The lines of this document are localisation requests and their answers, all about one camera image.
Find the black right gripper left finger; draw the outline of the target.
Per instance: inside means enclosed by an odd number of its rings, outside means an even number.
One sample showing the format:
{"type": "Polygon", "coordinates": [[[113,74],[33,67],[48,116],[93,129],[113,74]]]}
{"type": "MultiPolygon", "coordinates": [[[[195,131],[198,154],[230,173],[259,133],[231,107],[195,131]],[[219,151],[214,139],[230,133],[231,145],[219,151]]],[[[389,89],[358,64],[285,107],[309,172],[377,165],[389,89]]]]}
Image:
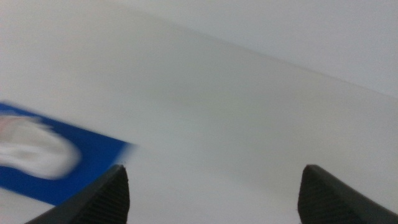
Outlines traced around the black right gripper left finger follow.
{"type": "Polygon", "coordinates": [[[82,191],[27,224],[126,224],[129,207],[126,168],[114,165],[82,191]]]}

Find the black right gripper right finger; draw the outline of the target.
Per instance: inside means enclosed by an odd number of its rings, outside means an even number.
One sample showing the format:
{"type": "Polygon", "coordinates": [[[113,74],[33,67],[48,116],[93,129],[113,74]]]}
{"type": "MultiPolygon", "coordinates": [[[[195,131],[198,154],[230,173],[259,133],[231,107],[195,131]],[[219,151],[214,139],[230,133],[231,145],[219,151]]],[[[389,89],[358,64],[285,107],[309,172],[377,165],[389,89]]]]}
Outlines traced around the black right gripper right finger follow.
{"type": "Polygon", "coordinates": [[[397,214],[318,165],[302,173],[298,214],[303,224],[397,224],[397,214]]]}

